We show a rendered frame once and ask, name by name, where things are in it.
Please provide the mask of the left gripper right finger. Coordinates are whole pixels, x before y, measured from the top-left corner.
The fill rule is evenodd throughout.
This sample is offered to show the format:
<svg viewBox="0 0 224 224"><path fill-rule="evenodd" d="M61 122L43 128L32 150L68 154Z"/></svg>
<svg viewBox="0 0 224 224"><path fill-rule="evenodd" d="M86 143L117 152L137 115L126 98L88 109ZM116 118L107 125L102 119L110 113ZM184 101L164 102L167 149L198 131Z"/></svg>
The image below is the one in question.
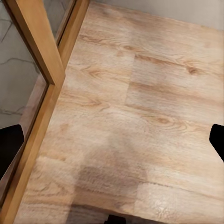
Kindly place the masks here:
<svg viewBox="0 0 224 224"><path fill-rule="evenodd" d="M214 124L210 132L209 140L224 162L224 126Z"/></svg>

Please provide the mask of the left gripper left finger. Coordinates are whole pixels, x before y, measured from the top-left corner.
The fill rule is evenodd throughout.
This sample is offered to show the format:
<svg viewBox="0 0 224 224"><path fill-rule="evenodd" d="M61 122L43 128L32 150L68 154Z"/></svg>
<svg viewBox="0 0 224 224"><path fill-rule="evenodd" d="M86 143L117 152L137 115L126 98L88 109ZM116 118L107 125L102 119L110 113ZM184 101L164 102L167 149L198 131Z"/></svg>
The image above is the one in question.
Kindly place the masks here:
<svg viewBox="0 0 224 224"><path fill-rule="evenodd" d="M0 180L24 142L20 124L0 129Z"/></svg>

